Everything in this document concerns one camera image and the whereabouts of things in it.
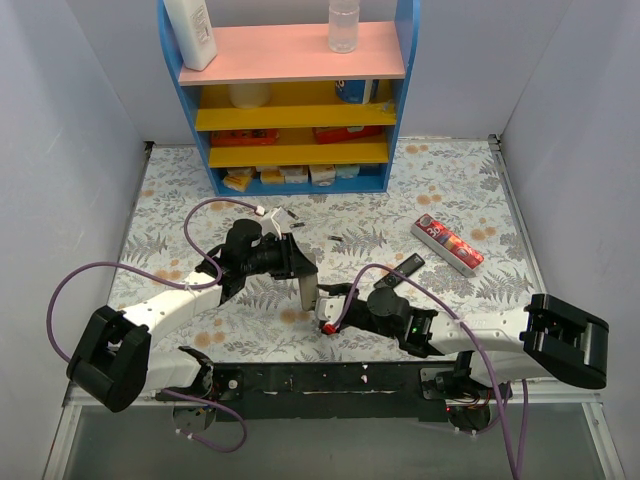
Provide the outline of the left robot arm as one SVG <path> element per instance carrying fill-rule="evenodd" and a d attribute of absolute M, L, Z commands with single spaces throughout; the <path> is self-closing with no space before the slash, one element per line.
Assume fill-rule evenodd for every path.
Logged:
<path fill-rule="evenodd" d="M 290 233 L 237 220 L 224 243 L 178 289 L 115 310 L 97 309 L 90 317 L 67 366 L 67 377 L 112 412 L 127 408 L 140 394 L 170 391 L 193 400 L 211 397 L 214 364 L 188 346 L 157 352 L 155 346 L 194 317 L 215 309 L 239 293 L 246 280 L 267 274 L 295 279 L 303 310 L 317 298 L 315 256 L 302 250 Z"/>

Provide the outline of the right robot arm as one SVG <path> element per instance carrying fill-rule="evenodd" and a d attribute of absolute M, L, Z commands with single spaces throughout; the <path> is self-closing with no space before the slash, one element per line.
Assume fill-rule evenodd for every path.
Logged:
<path fill-rule="evenodd" d="M 321 285 L 315 314 L 333 335 L 346 327 L 397 341 L 418 357 L 469 353 L 452 373 L 454 389 L 475 397 L 493 382 L 555 378 L 573 387 L 601 390 L 607 384 L 609 325 L 599 317 L 546 293 L 528 305 L 460 320 L 412 306 L 389 287 L 358 297 L 351 284 Z"/>

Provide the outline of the white air conditioner remote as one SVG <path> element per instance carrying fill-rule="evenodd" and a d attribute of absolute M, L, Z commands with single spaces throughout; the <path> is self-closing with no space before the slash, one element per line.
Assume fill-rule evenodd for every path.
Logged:
<path fill-rule="evenodd" d="M 311 312 L 315 309 L 317 300 L 318 269 L 316 256 L 312 252 L 305 252 L 305 257 L 313 264 L 314 271 L 298 279 L 301 309 Z"/>

